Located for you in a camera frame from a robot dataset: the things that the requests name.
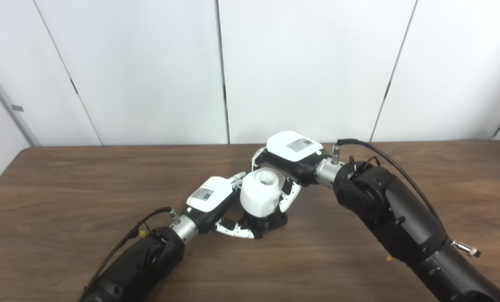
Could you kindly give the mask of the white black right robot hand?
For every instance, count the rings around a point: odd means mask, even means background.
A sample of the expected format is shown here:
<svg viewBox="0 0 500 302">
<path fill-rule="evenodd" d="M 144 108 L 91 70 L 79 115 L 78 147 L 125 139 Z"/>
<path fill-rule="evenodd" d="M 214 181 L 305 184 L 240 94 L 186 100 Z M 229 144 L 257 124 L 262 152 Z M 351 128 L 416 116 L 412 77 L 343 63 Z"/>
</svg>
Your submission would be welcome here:
<svg viewBox="0 0 500 302">
<path fill-rule="evenodd" d="M 258 149 L 251 160 L 251 170 L 269 164 L 288 175 L 287 193 L 282 192 L 279 211 L 286 212 L 302 187 L 318 184 L 318 173 L 324 161 L 331 155 L 317 141 L 293 131 L 284 131 L 271 136 L 266 146 Z"/>
</svg>

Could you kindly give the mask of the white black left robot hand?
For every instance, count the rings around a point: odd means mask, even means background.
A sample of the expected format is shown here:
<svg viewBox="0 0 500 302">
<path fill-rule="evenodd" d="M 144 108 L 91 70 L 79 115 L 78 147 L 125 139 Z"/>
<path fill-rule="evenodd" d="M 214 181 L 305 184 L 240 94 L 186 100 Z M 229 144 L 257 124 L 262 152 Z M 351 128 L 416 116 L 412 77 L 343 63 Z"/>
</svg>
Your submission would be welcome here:
<svg viewBox="0 0 500 302">
<path fill-rule="evenodd" d="M 171 227 L 184 241 L 198 234 L 218 232 L 231 237 L 261 239 L 262 232 L 243 228 L 242 223 L 224 218 L 224 214 L 240 200 L 242 180 L 246 172 L 230 178 L 211 176 L 188 197 L 178 222 Z"/>
</svg>

